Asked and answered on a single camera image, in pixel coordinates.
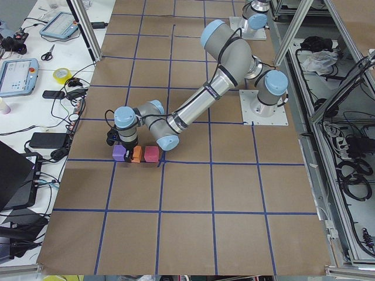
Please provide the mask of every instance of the tape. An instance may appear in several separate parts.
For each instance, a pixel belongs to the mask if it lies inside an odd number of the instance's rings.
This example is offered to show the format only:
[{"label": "tape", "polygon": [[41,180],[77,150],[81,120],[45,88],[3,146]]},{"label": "tape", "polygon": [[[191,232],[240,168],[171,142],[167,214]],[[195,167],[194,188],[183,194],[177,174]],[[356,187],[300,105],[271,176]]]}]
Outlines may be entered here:
[{"label": "tape", "polygon": [[53,72],[53,78],[55,78],[56,81],[61,85],[64,85],[66,80],[71,79],[72,77],[73,75],[67,68],[59,68]]}]

